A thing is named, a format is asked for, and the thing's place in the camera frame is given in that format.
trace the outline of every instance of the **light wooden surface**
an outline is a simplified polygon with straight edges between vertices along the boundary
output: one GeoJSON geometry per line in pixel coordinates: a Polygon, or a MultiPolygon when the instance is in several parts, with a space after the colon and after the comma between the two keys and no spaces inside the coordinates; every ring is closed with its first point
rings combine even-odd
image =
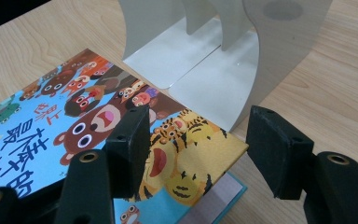
{"type": "MultiPolygon", "coordinates": [[[[122,61],[117,0],[53,0],[0,27],[0,101],[85,48],[122,61]]],[[[261,103],[315,142],[358,161],[358,0],[334,0],[308,57],[261,103]]],[[[244,140],[247,120],[234,133],[244,140]]],[[[249,189],[223,223],[305,223],[303,201],[272,197],[247,155],[231,171],[249,189]]]]}

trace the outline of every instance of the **blue book cover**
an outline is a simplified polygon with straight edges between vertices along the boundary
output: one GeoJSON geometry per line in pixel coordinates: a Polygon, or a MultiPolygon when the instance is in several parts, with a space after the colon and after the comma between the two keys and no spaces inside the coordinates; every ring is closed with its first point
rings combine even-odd
{"type": "Polygon", "coordinates": [[[85,49],[0,103],[0,187],[27,197],[102,148],[125,112],[149,104],[151,147],[139,192],[114,199],[116,223],[174,223],[247,145],[85,49]]]}

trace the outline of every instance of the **picture book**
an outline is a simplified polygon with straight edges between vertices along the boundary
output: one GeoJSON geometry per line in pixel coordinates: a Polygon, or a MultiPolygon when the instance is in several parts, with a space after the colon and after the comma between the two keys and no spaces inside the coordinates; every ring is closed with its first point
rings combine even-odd
{"type": "Polygon", "coordinates": [[[247,145],[89,49],[0,103],[0,187],[23,198],[62,180],[76,153],[101,149],[126,111],[145,104],[143,181],[132,198],[114,199],[115,220],[177,222],[247,145]]]}

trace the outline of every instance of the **cartoon monkey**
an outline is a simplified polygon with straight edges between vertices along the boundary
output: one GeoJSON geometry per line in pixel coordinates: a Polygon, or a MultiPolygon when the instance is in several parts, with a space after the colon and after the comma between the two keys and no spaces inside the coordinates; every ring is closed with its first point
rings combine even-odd
{"type": "Polygon", "coordinates": [[[135,205],[131,205],[127,211],[121,214],[121,224],[141,224],[141,222],[138,221],[140,215],[141,211],[135,205]]]}

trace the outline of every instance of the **black clamp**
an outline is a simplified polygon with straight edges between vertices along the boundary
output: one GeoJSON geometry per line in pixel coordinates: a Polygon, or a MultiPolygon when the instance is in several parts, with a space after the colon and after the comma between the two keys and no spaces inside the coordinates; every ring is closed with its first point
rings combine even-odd
{"type": "Polygon", "coordinates": [[[248,153],[274,197],[299,200],[309,223],[358,223],[358,163],[336,152],[312,154],[313,141],[276,112],[253,106],[248,153]]]}
{"type": "Polygon", "coordinates": [[[21,199],[14,189],[0,188],[0,224],[115,223],[112,199],[139,191],[149,148],[149,107],[134,107],[102,150],[72,158],[65,179],[21,199]]]}

